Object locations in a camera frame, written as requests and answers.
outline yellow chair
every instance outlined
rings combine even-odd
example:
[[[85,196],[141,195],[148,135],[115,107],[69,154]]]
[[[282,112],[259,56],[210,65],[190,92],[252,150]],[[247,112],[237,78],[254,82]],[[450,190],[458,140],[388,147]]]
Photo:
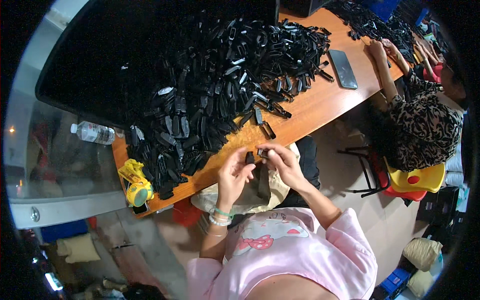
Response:
[[[438,192],[445,177],[445,163],[423,169],[415,169],[411,172],[402,172],[388,165],[390,184],[396,192]]]

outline bottle cap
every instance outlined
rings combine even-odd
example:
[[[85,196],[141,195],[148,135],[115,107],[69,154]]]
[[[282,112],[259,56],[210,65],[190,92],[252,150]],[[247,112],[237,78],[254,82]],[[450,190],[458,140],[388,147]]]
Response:
[[[77,124],[72,124],[70,126],[70,132],[71,133],[77,133],[77,128],[78,128],[78,125]]]

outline black and beige patterned top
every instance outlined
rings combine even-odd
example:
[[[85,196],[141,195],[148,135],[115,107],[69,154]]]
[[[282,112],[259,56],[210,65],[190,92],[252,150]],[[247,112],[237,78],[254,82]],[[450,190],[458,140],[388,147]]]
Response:
[[[445,96],[441,84],[421,80],[412,69],[404,80],[411,99],[395,96],[388,112],[402,132],[396,137],[394,165],[410,172],[440,164],[455,154],[464,111]]]

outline light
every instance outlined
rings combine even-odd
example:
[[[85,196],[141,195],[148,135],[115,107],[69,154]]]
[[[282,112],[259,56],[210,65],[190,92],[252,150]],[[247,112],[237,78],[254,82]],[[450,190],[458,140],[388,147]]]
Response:
[[[55,278],[53,273],[45,273],[45,278],[47,279],[48,283],[50,283],[50,286],[53,290],[57,291],[63,289],[63,286],[61,286],[60,282]]]

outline green bracelet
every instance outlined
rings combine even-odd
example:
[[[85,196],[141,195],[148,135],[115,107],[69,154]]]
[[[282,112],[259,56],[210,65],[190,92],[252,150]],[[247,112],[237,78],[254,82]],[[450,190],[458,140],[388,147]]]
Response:
[[[224,216],[233,216],[232,214],[227,214],[226,212],[221,211],[217,207],[215,207],[215,211]]]

